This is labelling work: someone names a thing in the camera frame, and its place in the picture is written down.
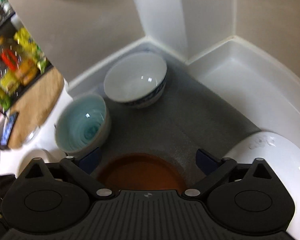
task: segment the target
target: wooden surface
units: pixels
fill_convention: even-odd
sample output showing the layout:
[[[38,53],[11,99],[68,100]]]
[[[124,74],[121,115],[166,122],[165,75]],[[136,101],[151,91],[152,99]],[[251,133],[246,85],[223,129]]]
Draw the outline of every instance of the wooden surface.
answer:
[[[20,148],[29,133],[47,120],[63,86],[63,76],[53,68],[11,107],[10,113],[18,111],[19,116],[8,143],[10,149]]]

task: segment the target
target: brown plate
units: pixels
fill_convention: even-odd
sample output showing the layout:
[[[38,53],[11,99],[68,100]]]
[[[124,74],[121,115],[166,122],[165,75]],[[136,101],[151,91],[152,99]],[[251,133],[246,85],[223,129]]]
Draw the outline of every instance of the brown plate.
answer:
[[[186,190],[186,183],[175,167],[165,160],[133,153],[110,162],[99,174],[97,181],[112,190]]]

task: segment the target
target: smartphone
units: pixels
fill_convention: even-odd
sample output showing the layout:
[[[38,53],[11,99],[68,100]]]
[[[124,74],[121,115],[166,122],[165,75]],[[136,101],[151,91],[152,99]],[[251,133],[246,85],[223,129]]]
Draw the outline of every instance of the smartphone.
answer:
[[[10,116],[8,117],[8,121],[5,123],[5,126],[3,127],[3,132],[0,140],[0,145],[3,149],[6,149],[8,147],[10,135],[14,127],[14,124],[16,123],[18,115],[19,112],[14,112],[10,114]]]

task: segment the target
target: teal bowl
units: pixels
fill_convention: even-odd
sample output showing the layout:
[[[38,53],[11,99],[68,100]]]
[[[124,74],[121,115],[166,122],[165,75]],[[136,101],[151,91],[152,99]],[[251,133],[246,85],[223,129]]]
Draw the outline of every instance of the teal bowl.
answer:
[[[103,98],[90,94],[77,98],[63,111],[56,125],[59,149],[71,155],[92,152],[109,136],[111,118]]]

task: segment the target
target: mesh mat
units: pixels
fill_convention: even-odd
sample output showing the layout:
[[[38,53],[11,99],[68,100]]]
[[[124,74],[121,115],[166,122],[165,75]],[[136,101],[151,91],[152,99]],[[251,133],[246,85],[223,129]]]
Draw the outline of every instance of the mesh mat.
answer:
[[[204,178],[195,165],[203,148],[222,158],[233,146],[260,131],[251,121],[178,67],[168,67],[162,97],[145,109],[131,109],[105,99],[112,118],[102,146],[102,161],[92,176],[112,159],[128,153],[156,155],[174,165],[188,187]]]

